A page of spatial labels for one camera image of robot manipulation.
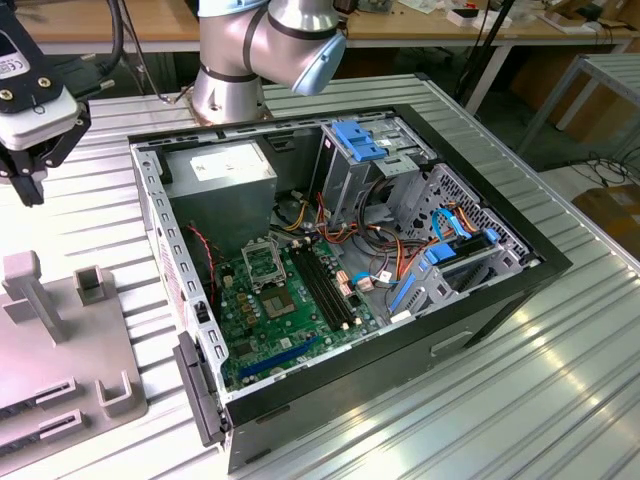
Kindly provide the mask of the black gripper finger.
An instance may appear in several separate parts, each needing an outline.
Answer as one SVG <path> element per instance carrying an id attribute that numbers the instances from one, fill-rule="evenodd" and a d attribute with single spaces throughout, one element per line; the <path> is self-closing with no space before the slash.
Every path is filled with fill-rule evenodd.
<path id="1" fill-rule="evenodd" d="M 31 179 L 19 173 L 9 150 L 1 146 L 1 179 L 11 185 L 24 206 L 31 205 Z"/>
<path id="2" fill-rule="evenodd" d="M 42 179 L 37 174 L 46 174 L 49 169 L 59 167 L 69 156 L 91 126 L 91 116 L 80 114 L 72 128 L 42 144 L 31 147 L 23 167 L 23 204 L 28 207 L 44 203 Z"/>

